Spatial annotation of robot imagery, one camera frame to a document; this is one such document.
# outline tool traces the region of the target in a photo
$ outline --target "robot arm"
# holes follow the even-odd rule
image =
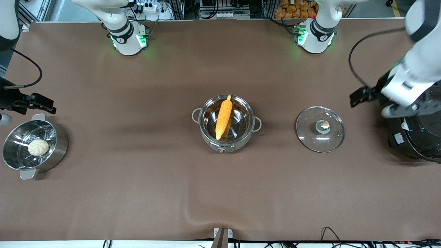
[[[11,49],[20,36],[19,0],[0,0],[0,51]],[[20,88],[0,77],[0,109],[26,114],[27,109],[40,109],[55,114],[53,101],[38,93],[22,94]]]
[[[307,19],[305,36],[298,45],[310,53],[322,53],[331,44],[334,30],[343,16],[340,4],[358,4],[368,0],[317,0],[320,6],[315,19]]]
[[[441,81],[441,0],[416,0],[405,18],[405,29],[414,46],[383,75],[376,87],[361,88],[351,95],[351,105],[381,96],[392,103],[384,118],[430,115],[441,111],[441,99],[432,95]]]
[[[147,48],[148,29],[137,21],[129,21],[121,7],[129,0],[72,0],[96,15],[110,33],[114,47],[123,55],[134,55]]]
[[[0,1],[0,51],[12,48],[20,36],[19,0]]]

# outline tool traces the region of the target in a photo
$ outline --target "bag of bread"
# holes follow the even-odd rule
[[[314,8],[309,8],[308,9],[308,17],[309,18],[313,18],[314,16],[316,16],[317,14],[315,13],[315,9]]]
[[[307,11],[301,11],[300,12],[300,18],[308,18],[308,12]]]
[[[292,17],[293,18],[299,18],[300,17],[300,10],[299,9],[297,9],[294,13],[292,13]]]
[[[346,14],[346,7],[343,4],[340,4],[340,8],[343,11],[343,16]]]
[[[286,12],[285,13],[294,13],[295,11],[296,11],[297,9],[295,8],[295,6],[294,5],[289,5],[287,8],[286,8]]]
[[[289,1],[288,0],[279,0],[280,3],[280,7],[286,9],[286,7],[289,6]]]
[[[282,19],[285,16],[285,10],[282,8],[276,9],[276,12],[274,13],[274,18],[276,19]]]
[[[300,7],[301,11],[308,11],[309,8],[309,2],[308,1],[303,1],[303,6]]]
[[[296,0],[295,1],[295,8],[300,9],[300,7],[303,6],[303,0]]]

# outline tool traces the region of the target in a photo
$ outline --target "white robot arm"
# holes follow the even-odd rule
[[[0,1],[0,51],[12,48],[20,36],[19,0]]]
[[[322,53],[331,44],[334,30],[343,16],[340,4],[358,4],[368,0],[318,0],[320,6],[315,19],[300,23],[305,32],[298,45],[310,53]]]
[[[96,15],[110,33],[115,48],[123,55],[134,55],[147,48],[148,28],[129,21],[121,7],[129,0],[72,0],[76,5]]]
[[[384,118],[430,115],[441,111],[441,99],[431,88],[441,81],[441,0],[416,0],[405,18],[405,29],[414,46],[383,75],[373,88],[361,88],[351,95],[351,105],[380,96]]]

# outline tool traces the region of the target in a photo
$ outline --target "bread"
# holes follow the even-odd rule
[[[308,9],[308,17],[309,18],[313,18],[314,16],[316,16],[317,14],[315,13],[315,9],[314,8],[309,8]]]
[[[35,139],[28,145],[28,152],[33,156],[41,156],[49,150],[49,144],[42,139]]]
[[[292,13],[292,17],[293,18],[299,18],[300,17],[300,10],[298,9],[298,10],[296,10],[294,13]]]
[[[295,11],[296,11],[297,9],[295,8],[295,6],[294,5],[289,5],[287,8],[286,8],[286,12],[285,13],[294,13]]]
[[[300,12],[300,18],[308,18],[308,12],[307,11],[301,11]]]
[[[343,11],[343,16],[346,14],[346,7],[343,4],[340,4],[340,8]]]
[[[286,7],[289,6],[289,1],[288,0],[279,0],[280,6],[284,9],[286,9]]]
[[[285,16],[285,10],[282,8],[276,9],[276,12],[274,13],[274,18],[276,19],[282,19]]]
[[[303,6],[303,0],[296,0],[295,1],[295,8],[300,9],[300,7]]]
[[[308,11],[309,8],[309,2],[308,1],[303,1],[303,5],[300,7],[301,11]]]

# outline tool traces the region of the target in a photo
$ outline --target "pot handle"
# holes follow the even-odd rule
[[[259,117],[254,117],[254,119],[259,122],[259,128],[256,129],[256,130],[251,131],[252,133],[257,132],[257,131],[259,131],[262,128],[262,120]]]
[[[197,111],[201,111],[201,110],[202,110],[201,108],[197,108],[197,109],[193,110],[193,113],[191,114],[191,118],[196,124],[199,124],[199,121],[194,119],[194,113],[196,113]]]
[[[39,171],[40,171],[39,169],[22,170],[22,171],[20,171],[20,179],[21,180],[32,179]]]
[[[45,114],[34,114],[31,120],[46,120]]]

